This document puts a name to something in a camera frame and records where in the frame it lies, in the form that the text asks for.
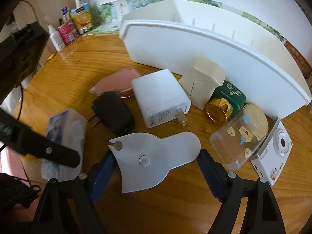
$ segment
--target pink oval object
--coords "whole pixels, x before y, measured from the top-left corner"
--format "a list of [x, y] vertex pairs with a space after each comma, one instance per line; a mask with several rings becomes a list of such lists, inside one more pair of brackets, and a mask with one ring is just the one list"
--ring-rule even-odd
[[116, 91], [120, 97], [134, 95], [131, 82], [140, 77], [141, 74], [134, 68], [124, 68], [114, 74], [102, 78], [91, 90], [97, 96], [107, 91]]

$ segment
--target wooden table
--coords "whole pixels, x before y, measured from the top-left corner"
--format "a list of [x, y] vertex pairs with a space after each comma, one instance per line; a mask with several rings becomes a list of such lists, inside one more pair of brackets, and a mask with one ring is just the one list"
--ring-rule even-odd
[[[67, 107], [74, 108], [88, 119], [93, 115], [91, 103], [96, 98], [89, 93], [90, 88], [104, 76], [122, 68], [136, 68], [142, 75], [158, 70], [132, 62], [118, 36], [79, 38], [35, 75], [24, 94], [21, 121], [44, 135], [49, 117]], [[209, 143], [209, 137], [218, 127], [209, 122], [203, 111], [192, 106], [185, 127], [173, 120], [148, 129], [135, 97], [124, 101], [136, 121], [132, 132], [152, 133], [162, 138], [191, 131], [199, 137], [202, 148], [220, 161]], [[303, 107], [283, 119], [283, 123], [294, 146], [273, 192], [286, 232], [296, 234], [312, 213], [312, 122], [307, 108]], [[84, 172], [102, 159], [108, 150], [108, 140], [114, 137], [102, 124], [93, 130], [87, 128]], [[25, 159], [40, 161], [31, 156]], [[241, 178], [257, 179], [249, 161], [237, 174]], [[247, 199], [241, 202], [233, 233], [239, 233], [246, 202]], [[117, 169], [103, 197], [95, 203], [109, 234], [207, 233], [220, 205], [212, 196], [196, 161], [171, 170], [165, 180], [154, 188], [127, 194], [121, 194], [121, 175]]]

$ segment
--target black power adapter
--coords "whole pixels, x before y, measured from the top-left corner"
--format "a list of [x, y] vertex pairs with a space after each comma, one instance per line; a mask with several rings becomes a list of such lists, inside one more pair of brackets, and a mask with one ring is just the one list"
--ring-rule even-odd
[[118, 137], [127, 134], [129, 130], [133, 129], [135, 120], [127, 105], [115, 91], [104, 92], [92, 103], [92, 109], [95, 114], [88, 122], [95, 117], [98, 117], [99, 120], [91, 128], [102, 122], [105, 127], [112, 130]]

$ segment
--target white power adapter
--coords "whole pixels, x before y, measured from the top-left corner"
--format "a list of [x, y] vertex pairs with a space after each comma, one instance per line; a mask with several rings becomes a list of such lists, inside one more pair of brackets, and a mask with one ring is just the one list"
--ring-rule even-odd
[[148, 128], [173, 119], [185, 125], [191, 100], [169, 69], [134, 79], [132, 88]]

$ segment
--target metal prong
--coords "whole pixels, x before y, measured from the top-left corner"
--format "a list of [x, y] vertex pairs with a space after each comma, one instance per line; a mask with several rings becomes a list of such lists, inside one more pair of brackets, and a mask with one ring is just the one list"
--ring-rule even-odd
[[180, 123], [180, 125], [183, 127], [186, 125], [186, 121], [188, 120], [182, 110], [182, 108], [179, 108], [177, 109], [177, 114], [176, 114], [176, 117], [177, 117], [177, 121]]
[[88, 119], [88, 122], [92, 121], [96, 117], [96, 114], [93, 115], [90, 119]]
[[92, 129], [92, 128], [94, 128], [94, 127], [96, 127], [97, 125], [99, 125], [99, 123], [101, 122], [101, 120], [99, 119], [93, 126], [91, 126], [90, 128]]

